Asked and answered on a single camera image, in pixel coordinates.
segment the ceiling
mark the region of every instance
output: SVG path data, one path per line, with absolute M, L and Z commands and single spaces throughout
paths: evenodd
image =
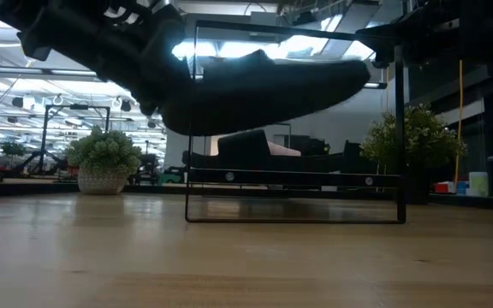
M 264 0 L 262 3 L 245 3 L 240 1 L 174 1 L 175 6 L 187 14 L 184 15 L 188 25 L 194 24 L 198 19 L 254 22 L 260 17 L 261 12 L 281 12 L 285 17 L 278 17 L 281 23 L 293 20 L 295 14 L 309 9 L 317 9 L 316 16 L 319 21 L 306 24 L 307 27 L 325 31 L 339 31 L 352 33 L 360 27 L 368 27 L 384 22 L 389 22 L 401 13 L 400 0 L 383 0 L 379 6 L 367 7 L 353 1 L 350 7 L 342 0 L 329 1 L 277 1 Z M 294 36 L 281 42 L 263 43 L 252 41 L 252 36 L 226 37 L 222 33 L 206 33 L 207 38 L 201 38 L 198 46 L 199 56 L 226 56 L 238 57 L 263 49 L 275 59 L 301 59 L 303 61 L 328 61 L 339 60 L 343 57 L 368 58 L 371 50 L 359 42 L 329 41 L 322 38 L 306 38 Z M 193 54 L 193 42 L 190 38 L 177 45 L 174 53 L 178 57 L 191 57 Z M 46 62 L 29 62 L 20 47 L 16 37 L 16 30 L 9 28 L 0 22 L 0 67 L 7 68 L 48 68 L 77 70 L 88 73 L 86 68 L 79 63 L 68 59 L 58 52 L 51 52 Z M 103 83 L 92 77 L 91 81 L 63 80 L 65 78 L 47 76 L 29 76 L 22 79 L 19 74 L 0 75 L 0 139 L 12 138 L 28 144 L 32 150 L 39 147 L 40 128 L 43 126 L 44 104 L 53 104 L 55 101 L 65 104 L 85 104 L 91 107 L 110 107 L 111 129 L 126 131 L 134 138 L 134 142 L 146 148 L 145 141 L 150 141 L 148 151 L 164 157 L 166 132 L 159 118 L 154 118 L 156 128 L 149 128 L 145 116 L 131 97 L 130 92 L 113 83 Z M 2 96 L 12 86 L 7 96 Z M 348 110 L 380 110 L 381 90 L 364 90 L 350 101 L 336 106 L 333 111 Z M 13 99 L 27 95 L 27 108 L 15 107 Z M 131 102 L 129 112 L 121 111 L 120 104 L 123 101 Z M 50 151 L 62 152 L 62 148 L 71 140 L 88 133 L 93 125 L 103 125 L 95 110 L 61 110 L 49 122 L 48 139 L 51 139 Z

